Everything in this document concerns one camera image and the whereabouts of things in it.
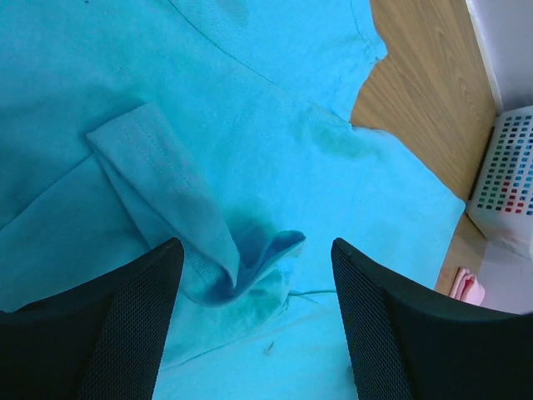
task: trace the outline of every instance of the cloth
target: cloth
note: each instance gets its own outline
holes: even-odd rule
[[[346,120],[386,55],[368,0],[170,1],[222,51]]]
[[[286,311],[249,337],[162,368],[153,398],[357,399],[336,294],[289,297]]]
[[[480,306],[485,298],[485,288],[481,286],[476,275],[466,268],[459,268],[450,290],[450,297],[465,303]]]
[[[360,44],[361,63],[380,57],[382,44]],[[168,1],[5,2],[0,48],[1,309],[85,282],[176,234],[187,265],[164,393],[178,364],[275,316],[282,325],[289,286],[334,288],[336,237],[435,284],[464,204],[393,136],[352,128],[320,105],[327,100],[276,85]],[[197,227],[202,215],[216,228]],[[203,263],[207,275],[194,268]],[[342,332],[340,315],[327,321]],[[286,335],[288,347],[302,333]],[[313,365],[325,357],[315,355]],[[252,365],[226,362],[197,381]]]

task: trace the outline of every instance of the dark stain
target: dark stain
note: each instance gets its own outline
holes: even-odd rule
[[[217,0],[217,3],[235,23],[241,27],[248,24],[248,0]]]
[[[233,241],[241,254],[242,265],[251,268],[256,265],[265,250],[265,245],[276,235],[276,226],[261,204],[241,205],[226,213],[227,226]]]
[[[263,353],[264,353],[266,356],[270,355],[270,351],[272,350],[273,347],[274,347],[274,342],[270,343],[270,346],[267,347]]]

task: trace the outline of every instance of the pink cloth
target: pink cloth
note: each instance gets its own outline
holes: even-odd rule
[[[466,268],[459,268],[456,280],[451,287],[450,297],[480,306],[485,298],[485,288],[477,281],[476,275]]]

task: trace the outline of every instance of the plastic basket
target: plastic basket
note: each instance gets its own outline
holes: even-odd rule
[[[531,259],[533,106],[496,119],[467,213],[489,240]]]

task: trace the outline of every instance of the wooden surface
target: wooden surface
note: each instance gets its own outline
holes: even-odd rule
[[[389,50],[365,83],[354,125],[394,133],[459,198],[475,181],[496,107],[465,0],[372,0]],[[479,270],[486,242],[463,217],[436,290]]]

